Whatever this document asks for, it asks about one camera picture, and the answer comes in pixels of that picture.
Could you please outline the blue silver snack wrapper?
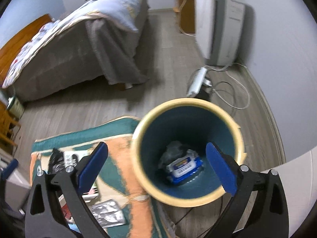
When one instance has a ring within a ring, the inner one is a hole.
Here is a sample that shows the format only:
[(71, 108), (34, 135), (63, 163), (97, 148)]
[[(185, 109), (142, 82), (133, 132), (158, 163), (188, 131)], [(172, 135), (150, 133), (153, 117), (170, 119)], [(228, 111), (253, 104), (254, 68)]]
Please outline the blue silver snack wrapper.
[(165, 167), (166, 178), (173, 185), (181, 185), (195, 178), (203, 169), (200, 156), (186, 155), (171, 162)]

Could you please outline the black plastic bag trash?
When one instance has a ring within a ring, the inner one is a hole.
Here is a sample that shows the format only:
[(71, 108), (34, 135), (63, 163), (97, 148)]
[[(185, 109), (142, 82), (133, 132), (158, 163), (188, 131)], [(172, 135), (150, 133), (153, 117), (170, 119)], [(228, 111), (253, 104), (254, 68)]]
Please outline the black plastic bag trash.
[(167, 145), (165, 152), (159, 159), (158, 167), (163, 169), (173, 161), (185, 155), (187, 145), (182, 144), (179, 141), (172, 141)]

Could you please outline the yellow teal trash bin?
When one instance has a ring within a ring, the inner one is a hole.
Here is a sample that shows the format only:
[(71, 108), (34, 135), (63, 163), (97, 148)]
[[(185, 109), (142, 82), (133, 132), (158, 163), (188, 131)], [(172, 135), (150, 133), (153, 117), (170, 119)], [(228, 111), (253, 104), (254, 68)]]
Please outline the yellow teal trash bin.
[[(173, 141), (194, 150), (203, 161), (203, 169), (181, 185), (171, 184), (159, 169), (159, 160)], [(206, 158), (209, 142), (239, 165), (247, 157), (240, 126), (221, 107), (196, 98), (156, 106), (139, 122), (132, 137), (138, 182), (153, 198), (174, 207), (198, 207), (217, 200), (225, 190)]]

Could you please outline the white board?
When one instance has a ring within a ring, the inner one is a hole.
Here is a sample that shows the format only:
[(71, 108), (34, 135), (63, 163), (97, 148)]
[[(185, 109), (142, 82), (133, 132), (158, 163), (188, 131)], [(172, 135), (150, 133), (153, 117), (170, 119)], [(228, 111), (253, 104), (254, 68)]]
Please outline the white board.
[(288, 206), (289, 236), (293, 235), (308, 216), (316, 201), (317, 148), (279, 165), (278, 171)]

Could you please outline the grey photo packet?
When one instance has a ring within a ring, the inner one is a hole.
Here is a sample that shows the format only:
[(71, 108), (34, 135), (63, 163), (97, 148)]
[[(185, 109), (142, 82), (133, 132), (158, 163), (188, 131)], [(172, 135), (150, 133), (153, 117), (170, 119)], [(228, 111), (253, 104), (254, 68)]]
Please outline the grey photo packet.
[(123, 211), (120, 209), (119, 204), (113, 199), (89, 206), (89, 209), (102, 228), (126, 224)]

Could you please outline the teal orange horse rug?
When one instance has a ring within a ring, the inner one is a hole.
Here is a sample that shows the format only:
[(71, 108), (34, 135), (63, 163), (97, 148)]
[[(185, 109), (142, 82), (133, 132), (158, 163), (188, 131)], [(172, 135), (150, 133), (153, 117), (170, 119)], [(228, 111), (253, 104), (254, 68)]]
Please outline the teal orange horse rug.
[(131, 141), (138, 123), (135, 117), (120, 117), (94, 128), (36, 140), (32, 146), (30, 180), (34, 180), (38, 168), (48, 170), (53, 148), (89, 154), (104, 142), (109, 156), (96, 179), (99, 193), (96, 203), (114, 200), (126, 221), (105, 228), (105, 232), (110, 237), (176, 237), (175, 224), (162, 204), (151, 198), (135, 177)]

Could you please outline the wooden headboard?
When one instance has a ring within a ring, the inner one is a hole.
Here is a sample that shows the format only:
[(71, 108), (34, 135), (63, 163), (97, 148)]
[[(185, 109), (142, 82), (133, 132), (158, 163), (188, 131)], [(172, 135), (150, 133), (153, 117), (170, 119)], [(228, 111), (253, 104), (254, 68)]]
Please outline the wooden headboard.
[(1, 85), (3, 84), (9, 68), (20, 52), (21, 48), (39, 32), (41, 27), (49, 22), (52, 22), (52, 18), (49, 14), (44, 14), (37, 18), (33, 22), (29, 23), (23, 29), (21, 29), (16, 35), (14, 35), (2, 48), (0, 59), (1, 70)]

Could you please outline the white power strip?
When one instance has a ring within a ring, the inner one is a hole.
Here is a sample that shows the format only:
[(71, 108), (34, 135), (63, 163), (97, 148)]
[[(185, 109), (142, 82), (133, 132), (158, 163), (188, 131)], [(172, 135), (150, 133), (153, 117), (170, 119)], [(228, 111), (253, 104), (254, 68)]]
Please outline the white power strip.
[(193, 73), (187, 86), (186, 96), (189, 98), (197, 98), (208, 101), (210, 94), (209, 91), (212, 87), (210, 78), (207, 77), (208, 69), (200, 67)]

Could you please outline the bed with grey cover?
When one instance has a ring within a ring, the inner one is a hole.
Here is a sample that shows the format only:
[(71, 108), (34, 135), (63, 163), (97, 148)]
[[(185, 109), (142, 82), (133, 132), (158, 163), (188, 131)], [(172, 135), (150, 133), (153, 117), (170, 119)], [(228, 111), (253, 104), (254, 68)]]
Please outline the bed with grey cover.
[(134, 58), (148, 9), (143, 0), (135, 21), (137, 33), (123, 31), (104, 18), (77, 23), (41, 48), (11, 86), (1, 88), (29, 102), (99, 76), (111, 85), (145, 83), (147, 77)]

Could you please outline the light blue quilt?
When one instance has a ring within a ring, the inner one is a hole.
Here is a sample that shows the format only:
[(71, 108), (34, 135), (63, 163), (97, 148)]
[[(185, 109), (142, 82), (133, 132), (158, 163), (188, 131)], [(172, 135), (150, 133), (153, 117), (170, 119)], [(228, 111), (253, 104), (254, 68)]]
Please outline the light blue quilt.
[(54, 37), (83, 20), (104, 18), (123, 31), (137, 33), (135, 21), (141, 12), (142, 2), (143, 0), (89, 0), (64, 19), (42, 25), (31, 34), (31, 40), (18, 49), (19, 53), (9, 65), (2, 88), (11, 86), (31, 59)]

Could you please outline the white air purifier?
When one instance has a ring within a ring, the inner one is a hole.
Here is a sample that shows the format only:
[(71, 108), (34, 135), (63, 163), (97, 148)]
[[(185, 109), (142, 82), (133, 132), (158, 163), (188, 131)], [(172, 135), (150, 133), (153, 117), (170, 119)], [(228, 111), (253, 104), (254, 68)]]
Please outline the white air purifier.
[(196, 43), (208, 66), (230, 66), (236, 59), (245, 0), (195, 0)]

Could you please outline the wooden tv cabinet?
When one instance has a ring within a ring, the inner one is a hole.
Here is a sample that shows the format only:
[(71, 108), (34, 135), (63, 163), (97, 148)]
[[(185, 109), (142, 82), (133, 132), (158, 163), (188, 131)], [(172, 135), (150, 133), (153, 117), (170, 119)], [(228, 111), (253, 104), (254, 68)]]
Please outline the wooden tv cabinet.
[(180, 33), (195, 35), (195, 0), (174, 0), (173, 11)]

